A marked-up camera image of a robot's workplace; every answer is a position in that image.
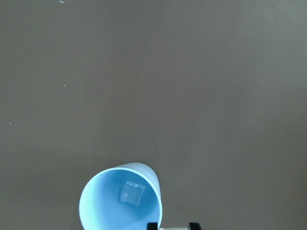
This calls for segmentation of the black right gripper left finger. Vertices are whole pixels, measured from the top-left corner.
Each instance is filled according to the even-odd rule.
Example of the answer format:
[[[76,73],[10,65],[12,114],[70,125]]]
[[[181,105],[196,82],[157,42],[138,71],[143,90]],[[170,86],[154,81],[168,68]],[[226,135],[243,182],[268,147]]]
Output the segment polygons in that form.
[[[146,230],[158,230],[158,223],[157,222],[147,223]]]

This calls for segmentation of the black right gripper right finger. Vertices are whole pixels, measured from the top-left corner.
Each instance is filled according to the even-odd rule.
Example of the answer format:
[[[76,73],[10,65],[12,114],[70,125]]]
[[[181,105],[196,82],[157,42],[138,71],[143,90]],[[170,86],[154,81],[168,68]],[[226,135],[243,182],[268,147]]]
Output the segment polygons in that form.
[[[190,230],[201,230],[201,226],[198,222],[190,222],[189,229]]]

